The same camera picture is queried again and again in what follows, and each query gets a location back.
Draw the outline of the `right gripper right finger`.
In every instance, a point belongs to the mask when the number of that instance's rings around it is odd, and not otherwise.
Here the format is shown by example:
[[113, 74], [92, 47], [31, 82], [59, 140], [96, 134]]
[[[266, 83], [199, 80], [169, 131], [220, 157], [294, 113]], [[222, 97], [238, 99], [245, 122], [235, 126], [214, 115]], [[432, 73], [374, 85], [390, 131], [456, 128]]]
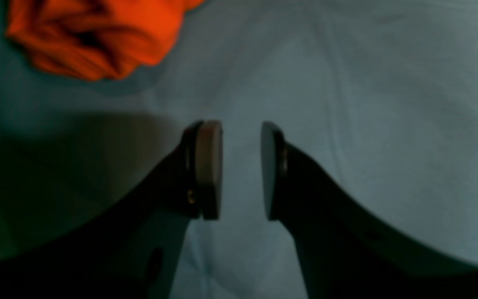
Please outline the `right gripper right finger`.
[[310, 299], [478, 299], [478, 265], [368, 212], [272, 122], [261, 160], [267, 218], [291, 234]]

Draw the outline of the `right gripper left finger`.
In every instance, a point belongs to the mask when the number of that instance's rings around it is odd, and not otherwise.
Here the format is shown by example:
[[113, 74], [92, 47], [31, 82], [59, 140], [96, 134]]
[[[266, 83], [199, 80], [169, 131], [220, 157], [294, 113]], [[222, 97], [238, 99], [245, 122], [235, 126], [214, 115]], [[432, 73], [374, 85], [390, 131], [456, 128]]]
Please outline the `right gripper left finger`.
[[0, 299], [166, 299], [191, 220], [221, 209], [222, 125], [197, 121], [100, 216], [0, 260]]

